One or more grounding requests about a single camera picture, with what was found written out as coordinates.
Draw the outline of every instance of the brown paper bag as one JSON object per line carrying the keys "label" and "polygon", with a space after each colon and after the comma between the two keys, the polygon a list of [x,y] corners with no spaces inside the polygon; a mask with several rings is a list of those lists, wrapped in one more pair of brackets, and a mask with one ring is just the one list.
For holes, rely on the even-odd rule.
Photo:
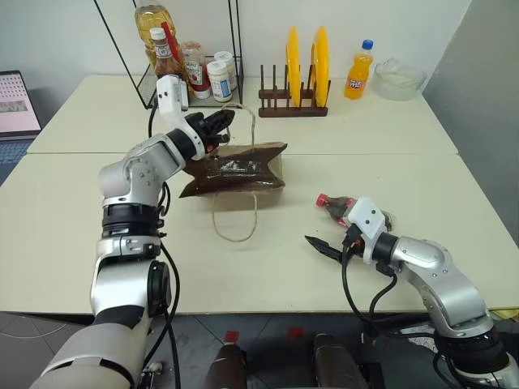
{"label": "brown paper bag", "polygon": [[184,169],[193,176],[180,197],[220,192],[261,194],[285,186],[281,153],[286,143],[254,146],[220,146],[202,160],[192,160]]}

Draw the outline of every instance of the white table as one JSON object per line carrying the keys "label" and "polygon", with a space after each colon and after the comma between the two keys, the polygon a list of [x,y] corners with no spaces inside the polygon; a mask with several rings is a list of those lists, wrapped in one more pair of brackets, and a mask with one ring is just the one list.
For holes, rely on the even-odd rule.
{"label": "white table", "polygon": [[[356,101],[334,79],[326,118],[258,118],[257,142],[286,142],[285,154],[455,154],[456,148],[422,96],[390,101],[369,88]],[[260,107],[259,79],[246,79],[245,105]],[[215,109],[195,109],[209,114]],[[29,148],[29,153],[127,152],[147,136],[145,110],[126,76],[89,76]],[[232,143],[249,143],[251,119],[239,110]],[[166,132],[160,118],[155,132]]]}
{"label": "white table", "polygon": [[[0,310],[91,312],[89,288],[101,235],[97,174],[120,157],[29,155],[0,187]],[[176,199],[190,181],[185,173],[169,180],[174,201],[165,244],[181,273],[179,312],[350,311],[339,265],[303,237],[340,246],[344,229],[314,205],[320,192],[372,196],[396,216],[395,234],[447,246],[490,308],[519,306],[519,250],[459,156],[286,155],[283,163],[286,188],[259,198],[258,228],[244,243],[214,233],[210,198]],[[224,194],[221,200],[222,230],[242,234],[251,223],[251,200]],[[357,260],[350,283],[366,310],[388,279]],[[380,310],[423,306],[418,293],[401,282]]]}

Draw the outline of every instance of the bottle label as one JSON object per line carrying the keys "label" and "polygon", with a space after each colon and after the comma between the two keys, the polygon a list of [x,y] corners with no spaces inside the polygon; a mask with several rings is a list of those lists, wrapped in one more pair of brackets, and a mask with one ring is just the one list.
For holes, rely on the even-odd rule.
{"label": "bottle label", "polygon": [[189,74],[189,80],[193,85],[202,85],[202,66],[197,61],[184,61]]}
{"label": "bottle label", "polygon": [[230,96],[229,80],[223,79],[222,81],[211,80],[212,94],[221,99],[225,99]]}
{"label": "bottle label", "polygon": [[155,54],[157,55],[157,58],[169,58],[173,54],[171,53],[171,49],[169,48],[169,45],[155,45]]}
{"label": "bottle label", "polygon": [[364,89],[364,82],[360,79],[351,79],[348,77],[348,88],[359,89],[362,91]]}

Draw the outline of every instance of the yellow plate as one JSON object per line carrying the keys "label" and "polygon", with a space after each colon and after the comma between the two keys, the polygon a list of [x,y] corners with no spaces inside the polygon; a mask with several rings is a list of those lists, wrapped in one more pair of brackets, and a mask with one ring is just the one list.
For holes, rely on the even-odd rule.
{"label": "yellow plate", "polygon": [[299,74],[299,48],[298,31],[295,27],[289,30],[289,39],[286,42],[286,65],[288,66],[288,80],[290,83],[290,95],[294,106],[299,107],[301,100],[300,87],[301,76]]}
{"label": "yellow plate", "polygon": [[315,82],[315,102],[318,107],[326,105],[328,95],[329,79],[329,57],[328,57],[328,36],[326,28],[320,27],[315,33],[314,44],[311,47],[311,82]]}

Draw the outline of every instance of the laptop screen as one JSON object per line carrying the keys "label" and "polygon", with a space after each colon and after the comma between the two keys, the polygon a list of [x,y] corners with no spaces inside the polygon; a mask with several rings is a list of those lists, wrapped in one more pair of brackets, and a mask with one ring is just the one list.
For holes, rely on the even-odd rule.
{"label": "laptop screen", "polygon": [[22,75],[0,72],[0,137],[37,135],[40,130]]}

